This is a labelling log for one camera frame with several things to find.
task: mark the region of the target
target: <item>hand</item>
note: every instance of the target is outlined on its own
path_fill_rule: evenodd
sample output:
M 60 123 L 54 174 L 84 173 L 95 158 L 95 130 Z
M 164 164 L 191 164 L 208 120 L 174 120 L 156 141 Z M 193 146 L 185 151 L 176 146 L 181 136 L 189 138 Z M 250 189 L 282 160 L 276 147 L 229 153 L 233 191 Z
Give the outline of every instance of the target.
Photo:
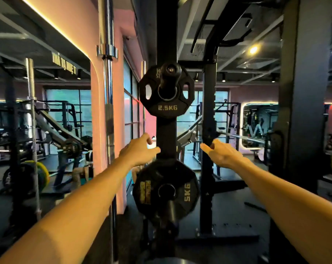
M 149 134 L 144 133 L 142 137 L 131 140 L 130 143 L 120 151 L 119 158 L 123 158 L 128 161 L 131 168 L 145 165 L 153 160 L 159 152 L 161 152 L 159 147 L 148 149 L 146 143 L 151 145 L 153 142 L 151 141 Z
M 233 169 L 234 164 L 244 158 L 230 144 L 225 144 L 218 139 L 215 139 L 210 147 L 206 144 L 200 144 L 200 148 L 221 168 Z

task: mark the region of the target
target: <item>black pillar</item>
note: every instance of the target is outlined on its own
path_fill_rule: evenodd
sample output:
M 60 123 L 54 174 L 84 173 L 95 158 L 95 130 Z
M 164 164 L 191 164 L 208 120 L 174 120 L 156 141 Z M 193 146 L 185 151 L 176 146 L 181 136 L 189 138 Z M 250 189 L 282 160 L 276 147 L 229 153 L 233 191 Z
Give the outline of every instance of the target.
M 317 192 L 328 84 L 332 0 L 290 0 L 284 9 L 278 120 L 269 171 Z M 304 263 L 272 221 L 270 262 Z
M 210 146 L 216 137 L 215 115 L 215 85 L 217 63 L 205 64 L 203 75 L 203 130 L 201 137 L 203 143 Z M 213 174 L 213 162 L 210 157 L 201 151 L 201 177 L 200 177 L 200 232 L 212 234 L 212 197 L 215 179 Z
M 177 0 L 156 0 L 157 11 L 157 65 L 165 62 L 177 62 Z M 156 119 L 156 145 L 161 153 L 157 158 L 176 158 L 177 118 Z

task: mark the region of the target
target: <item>person's right arm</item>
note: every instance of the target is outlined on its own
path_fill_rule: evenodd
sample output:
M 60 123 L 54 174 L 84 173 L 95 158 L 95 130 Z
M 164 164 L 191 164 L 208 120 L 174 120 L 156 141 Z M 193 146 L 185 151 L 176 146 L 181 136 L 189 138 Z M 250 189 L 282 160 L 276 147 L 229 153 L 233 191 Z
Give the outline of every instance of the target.
M 332 264 L 332 203 L 262 170 L 231 145 L 214 140 L 201 149 L 223 168 L 234 170 L 279 229 L 310 264 Z

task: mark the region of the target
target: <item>ceiling light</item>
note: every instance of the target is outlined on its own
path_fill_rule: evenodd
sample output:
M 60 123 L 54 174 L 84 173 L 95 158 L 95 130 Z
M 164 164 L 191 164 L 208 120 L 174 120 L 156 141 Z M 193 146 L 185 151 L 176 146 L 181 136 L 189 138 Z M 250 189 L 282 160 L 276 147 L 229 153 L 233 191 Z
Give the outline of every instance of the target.
M 254 55 L 259 51 L 259 46 L 254 45 L 249 49 L 249 54 Z

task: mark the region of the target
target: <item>weight plate center hole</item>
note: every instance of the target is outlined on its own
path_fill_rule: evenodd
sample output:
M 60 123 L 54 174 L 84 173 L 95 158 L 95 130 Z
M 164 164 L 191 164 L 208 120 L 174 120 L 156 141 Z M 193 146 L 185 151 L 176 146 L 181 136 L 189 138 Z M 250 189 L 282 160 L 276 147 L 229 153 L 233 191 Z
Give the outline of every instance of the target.
M 176 189 L 170 183 L 165 183 L 159 187 L 159 197 L 163 200 L 172 200 L 176 196 Z
M 177 87 L 174 88 L 161 88 L 159 85 L 157 92 L 159 93 L 159 97 L 164 101 L 171 101 L 177 95 Z

